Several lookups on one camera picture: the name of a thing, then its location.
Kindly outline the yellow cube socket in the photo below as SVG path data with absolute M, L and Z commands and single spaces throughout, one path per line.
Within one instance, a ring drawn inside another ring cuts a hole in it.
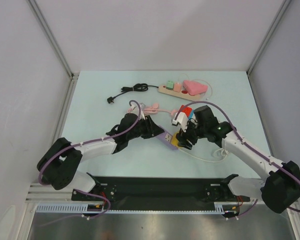
M 175 145 L 176 147 L 178 147 L 178 141 L 177 141 L 177 139 L 176 139 L 176 134 L 177 134 L 178 132 L 176 132 L 173 136 L 172 136 L 172 144 L 173 145 Z

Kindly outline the purple power strip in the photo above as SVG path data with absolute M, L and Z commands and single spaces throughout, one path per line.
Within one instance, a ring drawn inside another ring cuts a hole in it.
M 160 133 L 156 136 L 157 139 L 161 141 L 166 147 L 168 147 L 172 151 L 178 150 L 178 147 L 172 144 L 173 135 L 170 134 L 165 128 L 160 126 L 163 129 L 163 133 Z

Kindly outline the blue adapter plug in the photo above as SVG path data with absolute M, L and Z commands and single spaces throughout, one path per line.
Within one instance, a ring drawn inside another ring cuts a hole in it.
M 190 114 L 189 114 L 189 116 L 188 116 L 188 119 L 189 120 L 196 120 L 196 116 L 195 116 L 195 114 L 194 114 L 194 110 L 192 110 L 191 112 L 190 112 Z

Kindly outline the red cube socket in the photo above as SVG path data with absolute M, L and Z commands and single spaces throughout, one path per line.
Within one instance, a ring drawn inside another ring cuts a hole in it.
M 193 109 L 189 106 L 181 105 L 179 113 L 185 113 L 187 117 L 192 113 Z

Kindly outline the pink power strip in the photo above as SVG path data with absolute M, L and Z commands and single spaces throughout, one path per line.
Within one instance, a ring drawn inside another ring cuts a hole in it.
M 177 110 L 177 109 L 172 110 L 170 113 L 172 119 L 177 118 L 179 114 L 180 114 L 179 110 Z

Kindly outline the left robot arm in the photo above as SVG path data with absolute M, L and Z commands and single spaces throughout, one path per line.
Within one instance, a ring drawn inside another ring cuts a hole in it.
M 116 154 L 128 146 L 130 140 L 154 138 L 164 133 L 163 128 L 154 123 L 150 116 L 139 118 L 127 113 L 106 137 L 72 144 L 66 138 L 58 138 L 37 164 L 38 181 L 50 185 L 55 190 L 65 187 L 79 189 L 89 200 L 100 195 L 97 181 L 88 173 L 78 171 L 80 163 L 102 155 Z

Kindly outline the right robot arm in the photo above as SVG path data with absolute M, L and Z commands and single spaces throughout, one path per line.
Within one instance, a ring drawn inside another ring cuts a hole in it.
M 192 149 L 199 139 L 207 139 L 220 148 L 238 157 L 253 171 L 259 179 L 244 178 L 233 174 L 225 178 L 220 188 L 221 196 L 232 201 L 237 196 L 246 196 L 262 200 L 275 213 L 286 209 L 295 210 L 292 204 L 300 198 L 300 168 L 293 162 L 283 162 L 251 145 L 239 134 L 230 118 L 218 121 L 211 107 L 204 101 L 203 106 L 193 111 L 194 120 L 190 120 L 181 107 L 172 118 L 172 125 L 180 126 L 176 134 L 181 148 Z

